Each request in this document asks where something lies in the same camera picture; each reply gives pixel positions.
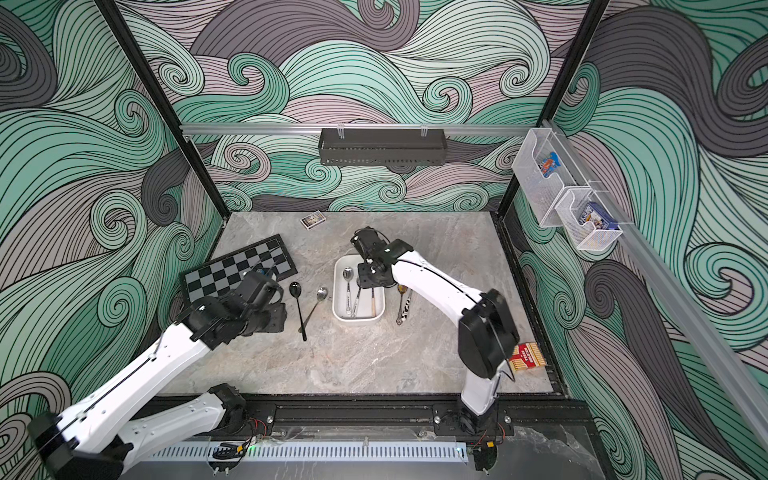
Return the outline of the steel spoon white printed handle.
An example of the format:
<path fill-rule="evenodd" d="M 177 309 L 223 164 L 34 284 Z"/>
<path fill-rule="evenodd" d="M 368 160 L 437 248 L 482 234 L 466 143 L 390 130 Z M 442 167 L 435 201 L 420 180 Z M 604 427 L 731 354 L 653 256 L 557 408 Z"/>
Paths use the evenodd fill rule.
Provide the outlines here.
<path fill-rule="evenodd" d="M 354 279 L 354 270 L 352 267 L 346 267 L 343 272 L 343 279 L 346 282 L 346 315 L 352 315 L 351 282 Z"/>

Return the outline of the red blue item in bin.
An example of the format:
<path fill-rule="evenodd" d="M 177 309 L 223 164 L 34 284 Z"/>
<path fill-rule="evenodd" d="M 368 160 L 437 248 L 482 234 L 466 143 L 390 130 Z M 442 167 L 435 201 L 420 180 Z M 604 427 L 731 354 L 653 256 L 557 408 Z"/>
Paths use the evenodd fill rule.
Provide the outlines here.
<path fill-rule="evenodd" d="M 545 158 L 542 158 L 538 164 L 540 173 L 544 178 L 549 178 L 561 167 L 561 165 L 560 157 L 555 151 L 550 152 Z"/>

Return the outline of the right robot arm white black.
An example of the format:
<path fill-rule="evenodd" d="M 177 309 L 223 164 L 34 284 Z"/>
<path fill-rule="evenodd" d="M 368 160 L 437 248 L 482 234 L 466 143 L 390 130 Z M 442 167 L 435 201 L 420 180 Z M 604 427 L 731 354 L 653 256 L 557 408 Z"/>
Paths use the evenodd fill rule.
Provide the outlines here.
<path fill-rule="evenodd" d="M 469 287 L 430 264 L 401 239 L 389 241 L 373 227 L 350 239 L 362 261 L 357 265 L 362 288 L 404 285 L 442 312 L 456 327 L 457 352 L 466 368 L 461 392 L 463 406 L 485 415 L 494 404 L 501 372 L 520 335 L 504 295 Z"/>

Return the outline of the spoon cow pattern handle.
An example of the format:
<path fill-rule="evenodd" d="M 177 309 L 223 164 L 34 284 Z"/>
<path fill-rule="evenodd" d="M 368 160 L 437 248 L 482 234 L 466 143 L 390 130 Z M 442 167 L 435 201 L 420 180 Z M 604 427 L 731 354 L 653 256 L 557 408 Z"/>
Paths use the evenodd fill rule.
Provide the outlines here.
<path fill-rule="evenodd" d="M 402 309 L 401 315 L 400 315 L 400 317 L 398 319 L 398 324 L 399 325 L 402 325 L 406 321 L 406 319 L 408 318 L 409 312 L 410 312 L 410 306 L 411 306 L 411 299 L 408 298 L 408 299 L 405 300 L 405 302 L 403 304 L 403 309 Z"/>

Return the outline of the aluminium rail back wall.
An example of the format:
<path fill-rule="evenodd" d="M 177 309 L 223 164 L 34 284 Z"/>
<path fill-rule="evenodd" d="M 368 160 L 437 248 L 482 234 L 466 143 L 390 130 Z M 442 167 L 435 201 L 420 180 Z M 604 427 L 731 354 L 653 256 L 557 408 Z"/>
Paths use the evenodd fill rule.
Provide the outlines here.
<path fill-rule="evenodd" d="M 524 136 L 534 125 L 505 124 L 323 124 L 323 123 L 182 123 L 186 136 L 200 135 L 319 135 L 324 129 L 344 134 L 351 130 L 442 130 L 447 136 Z"/>

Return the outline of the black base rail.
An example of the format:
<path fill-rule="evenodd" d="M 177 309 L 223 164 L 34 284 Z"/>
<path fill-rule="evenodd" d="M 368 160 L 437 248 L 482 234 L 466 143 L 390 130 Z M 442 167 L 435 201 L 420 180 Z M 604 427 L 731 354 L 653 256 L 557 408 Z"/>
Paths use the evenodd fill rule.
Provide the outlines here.
<path fill-rule="evenodd" d="M 269 432 L 292 427 L 423 427 L 439 436 L 509 434 L 514 425 L 591 420 L 582 401 L 554 394 L 503 394 L 476 417 L 457 394 L 243 394 L 250 417 Z"/>

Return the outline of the clear wall bin upper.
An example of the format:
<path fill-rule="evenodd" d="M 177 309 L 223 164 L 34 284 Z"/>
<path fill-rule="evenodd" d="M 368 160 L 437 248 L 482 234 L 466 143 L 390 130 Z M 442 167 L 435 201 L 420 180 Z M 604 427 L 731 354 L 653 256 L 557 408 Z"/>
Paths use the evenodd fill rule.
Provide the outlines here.
<path fill-rule="evenodd" d="M 549 178 L 544 178 L 538 164 L 552 151 L 559 155 L 562 165 Z M 513 162 L 513 170 L 538 225 L 561 226 L 556 203 L 566 189 L 584 182 L 566 137 L 551 128 L 530 129 Z"/>

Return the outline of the clear wall bin lower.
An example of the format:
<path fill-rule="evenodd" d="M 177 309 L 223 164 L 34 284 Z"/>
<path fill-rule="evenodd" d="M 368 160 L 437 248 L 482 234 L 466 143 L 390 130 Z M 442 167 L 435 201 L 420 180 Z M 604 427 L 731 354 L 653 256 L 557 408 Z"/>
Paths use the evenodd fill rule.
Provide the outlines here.
<path fill-rule="evenodd" d="M 590 201 L 600 203 L 607 210 L 598 201 L 596 194 L 588 187 L 569 187 L 556 203 L 555 209 L 576 249 L 599 253 L 608 250 L 622 236 L 623 232 L 620 226 L 618 230 L 596 230 L 591 223 L 580 225 L 579 214 L 585 204 Z"/>

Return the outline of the red yellow box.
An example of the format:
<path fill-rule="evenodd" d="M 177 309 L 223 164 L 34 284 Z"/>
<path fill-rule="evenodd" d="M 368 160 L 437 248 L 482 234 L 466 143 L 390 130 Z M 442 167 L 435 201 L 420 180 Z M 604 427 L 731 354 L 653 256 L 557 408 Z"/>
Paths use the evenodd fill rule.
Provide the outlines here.
<path fill-rule="evenodd" d="M 509 358 L 509 364 L 514 372 L 547 366 L 540 346 L 536 342 L 516 345 Z"/>

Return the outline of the small card box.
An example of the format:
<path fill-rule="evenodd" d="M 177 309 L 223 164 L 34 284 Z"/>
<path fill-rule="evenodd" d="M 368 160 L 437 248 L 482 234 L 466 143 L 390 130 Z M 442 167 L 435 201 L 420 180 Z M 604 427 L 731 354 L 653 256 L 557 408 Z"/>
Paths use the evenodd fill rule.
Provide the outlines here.
<path fill-rule="evenodd" d="M 315 211 L 301 218 L 301 224 L 311 230 L 327 220 L 327 217 L 321 211 Z"/>

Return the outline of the steel spoon plain handle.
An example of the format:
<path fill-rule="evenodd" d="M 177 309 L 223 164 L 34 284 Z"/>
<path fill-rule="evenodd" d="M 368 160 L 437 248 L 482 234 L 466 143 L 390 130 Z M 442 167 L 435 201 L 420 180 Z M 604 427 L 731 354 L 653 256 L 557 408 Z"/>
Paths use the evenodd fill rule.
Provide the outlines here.
<path fill-rule="evenodd" d="M 321 287 L 320 287 L 320 288 L 317 290 L 317 292 L 316 292 L 316 302 L 315 302 L 314 306 L 312 307 L 312 309 L 310 310 L 310 312 L 309 312 L 309 314 L 306 316 L 306 318 L 305 318 L 305 319 L 302 321 L 302 325 L 301 325 L 301 326 L 300 326 L 300 328 L 298 329 L 298 332 L 299 332 L 299 333 L 304 333 L 304 332 L 305 332 L 305 327 L 308 325 L 308 323 L 309 323 L 309 321 L 310 321 L 310 319 L 311 319 L 312 315 L 314 314 L 315 310 L 317 309 L 317 307 L 318 307 L 318 306 L 319 306 L 319 305 L 320 305 L 322 302 L 324 302 L 324 301 L 326 300 L 326 298 L 327 298 L 327 297 L 328 297 L 328 288 L 327 288 L 327 287 L 325 287 L 325 286 L 321 286 Z"/>

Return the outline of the iridescent gold ornate spoon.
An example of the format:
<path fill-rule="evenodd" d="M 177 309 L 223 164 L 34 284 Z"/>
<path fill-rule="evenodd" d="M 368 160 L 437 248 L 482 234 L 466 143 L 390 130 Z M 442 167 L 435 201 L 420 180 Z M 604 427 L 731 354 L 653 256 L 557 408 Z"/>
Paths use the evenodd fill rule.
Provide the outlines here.
<path fill-rule="evenodd" d="M 397 286 L 397 291 L 399 293 L 399 306 L 398 306 L 398 311 L 396 316 L 396 324 L 401 325 L 403 323 L 402 315 L 404 310 L 404 298 L 405 298 L 405 294 L 408 291 L 408 287 L 403 284 L 399 284 Z"/>

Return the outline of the black wall shelf tray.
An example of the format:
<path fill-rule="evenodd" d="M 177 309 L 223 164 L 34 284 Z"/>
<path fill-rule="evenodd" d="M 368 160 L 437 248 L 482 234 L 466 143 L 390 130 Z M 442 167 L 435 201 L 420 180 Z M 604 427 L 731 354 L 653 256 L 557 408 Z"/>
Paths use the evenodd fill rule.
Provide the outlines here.
<path fill-rule="evenodd" d="M 442 130 L 351 130 L 341 134 L 324 129 L 318 149 L 326 166 L 409 167 L 444 164 L 448 145 Z"/>

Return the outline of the blue card box in bin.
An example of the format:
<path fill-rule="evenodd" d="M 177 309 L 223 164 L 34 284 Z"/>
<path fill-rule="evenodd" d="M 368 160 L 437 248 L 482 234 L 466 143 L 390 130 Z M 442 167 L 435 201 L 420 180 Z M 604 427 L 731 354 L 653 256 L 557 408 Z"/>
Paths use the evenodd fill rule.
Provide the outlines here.
<path fill-rule="evenodd" d="M 591 223 L 596 230 L 618 230 L 619 224 L 612 215 L 600 204 L 587 202 L 579 214 L 580 225 Z"/>

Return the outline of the white storage box tray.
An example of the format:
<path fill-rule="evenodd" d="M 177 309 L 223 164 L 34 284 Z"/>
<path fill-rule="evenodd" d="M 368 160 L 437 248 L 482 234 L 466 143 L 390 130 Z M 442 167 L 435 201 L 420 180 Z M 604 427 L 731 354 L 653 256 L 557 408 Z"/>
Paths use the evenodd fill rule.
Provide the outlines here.
<path fill-rule="evenodd" d="M 333 271 L 332 313 L 341 323 L 366 325 L 377 322 L 385 313 L 383 287 L 363 288 L 357 266 L 359 255 L 340 257 Z"/>

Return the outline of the black grey chessboard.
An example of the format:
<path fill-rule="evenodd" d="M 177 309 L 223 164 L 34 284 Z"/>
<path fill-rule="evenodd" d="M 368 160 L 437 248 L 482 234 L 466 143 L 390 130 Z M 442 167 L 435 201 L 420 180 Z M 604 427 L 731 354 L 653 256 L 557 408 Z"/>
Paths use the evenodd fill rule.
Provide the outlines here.
<path fill-rule="evenodd" d="M 298 273 L 282 237 L 276 234 L 181 273 L 184 303 L 224 295 L 236 289 L 251 270 L 278 282 Z"/>

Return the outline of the clear wall bin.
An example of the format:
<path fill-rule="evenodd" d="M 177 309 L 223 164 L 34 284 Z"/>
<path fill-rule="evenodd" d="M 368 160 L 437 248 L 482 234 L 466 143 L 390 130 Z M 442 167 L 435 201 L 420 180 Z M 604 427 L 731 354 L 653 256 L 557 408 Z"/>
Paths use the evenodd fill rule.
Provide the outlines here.
<path fill-rule="evenodd" d="M 591 223 L 580 225 L 579 214 L 585 204 L 590 201 L 600 203 L 607 210 L 598 201 L 596 194 L 588 187 L 569 187 L 556 203 L 555 209 L 576 249 L 599 253 L 608 250 L 622 236 L 623 232 L 620 226 L 618 230 L 596 230 Z"/>
<path fill-rule="evenodd" d="M 538 164 L 552 151 L 559 155 L 562 165 L 549 178 L 544 178 Z M 556 203 L 566 189 L 584 182 L 566 137 L 551 128 L 530 129 L 513 162 L 513 170 L 538 225 L 561 226 Z"/>

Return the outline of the black spoon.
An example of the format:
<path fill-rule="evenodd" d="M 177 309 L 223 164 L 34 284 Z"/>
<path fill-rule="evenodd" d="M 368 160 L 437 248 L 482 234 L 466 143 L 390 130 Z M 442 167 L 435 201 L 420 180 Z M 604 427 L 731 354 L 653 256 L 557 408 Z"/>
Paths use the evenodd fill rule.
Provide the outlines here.
<path fill-rule="evenodd" d="M 290 283 L 289 293 L 291 297 L 294 298 L 296 301 L 297 314 L 298 314 L 299 323 L 300 323 L 299 333 L 301 334 L 302 340 L 306 342 L 308 340 L 308 337 L 305 331 L 305 323 L 304 323 L 304 318 L 301 310 L 301 301 L 300 301 L 302 291 L 303 291 L 302 286 L 298 281 L 293 281 Z"/>

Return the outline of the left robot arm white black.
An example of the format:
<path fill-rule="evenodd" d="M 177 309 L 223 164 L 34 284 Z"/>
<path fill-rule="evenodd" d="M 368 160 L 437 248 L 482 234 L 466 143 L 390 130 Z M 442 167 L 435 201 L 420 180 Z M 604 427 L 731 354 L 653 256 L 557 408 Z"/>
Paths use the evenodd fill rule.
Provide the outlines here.
<path fill-rule="evenodd" d="M 128 366 L 64 411 L 45 412 L 27 430 L 54 479 L 117 479 L 152 454 L 197 434 L 253 436 L 258 429 L 239 391 L 226 383 L 143 418 L 138 412 L 187 367 L 255 333 L 280 333 L 283 289 L 271 270 L 249 271 L 232 291 L 186 306 Z"/>

